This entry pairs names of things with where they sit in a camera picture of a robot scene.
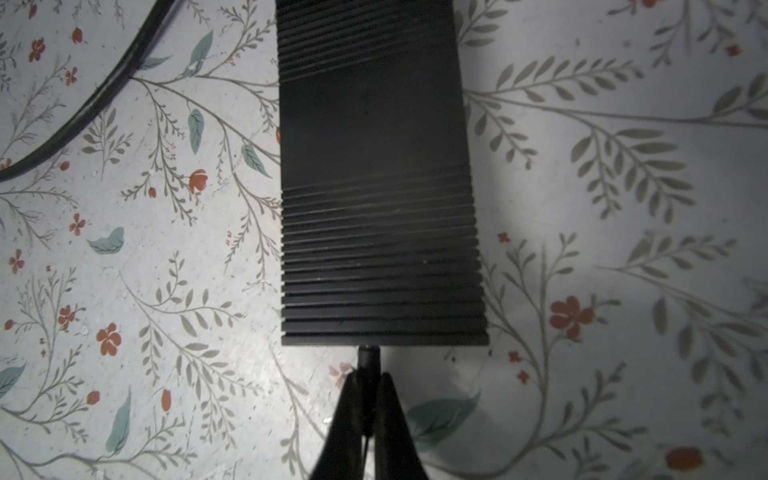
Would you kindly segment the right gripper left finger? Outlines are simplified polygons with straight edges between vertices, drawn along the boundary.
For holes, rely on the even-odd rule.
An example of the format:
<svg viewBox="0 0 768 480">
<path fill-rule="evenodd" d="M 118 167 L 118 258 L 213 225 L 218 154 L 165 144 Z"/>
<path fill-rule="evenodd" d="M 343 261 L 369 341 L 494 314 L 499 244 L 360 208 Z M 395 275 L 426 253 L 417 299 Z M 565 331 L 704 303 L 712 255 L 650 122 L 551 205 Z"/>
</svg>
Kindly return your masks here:
<svg viewBox="0 0 768 480">
<path fill-rule="evenodd" d="M 359 375 L 346 377 L 312 480 L 361 479 L 363 468 L 363 394 Z"/>
</svg>

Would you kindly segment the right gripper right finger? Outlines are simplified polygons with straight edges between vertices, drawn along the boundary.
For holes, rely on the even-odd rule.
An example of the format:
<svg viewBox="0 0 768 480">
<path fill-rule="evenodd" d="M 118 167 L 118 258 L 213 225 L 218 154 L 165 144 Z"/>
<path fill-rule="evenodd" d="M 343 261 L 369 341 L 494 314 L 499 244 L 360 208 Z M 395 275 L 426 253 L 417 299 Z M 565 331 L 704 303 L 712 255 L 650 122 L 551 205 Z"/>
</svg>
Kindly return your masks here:
<svg viewBox="0 0 768 480">
<path fill-rule="evenodd" d="M 373 431 L 376 480 L 428 479 L 389 373 L 378 385 Z"/>
</svg>

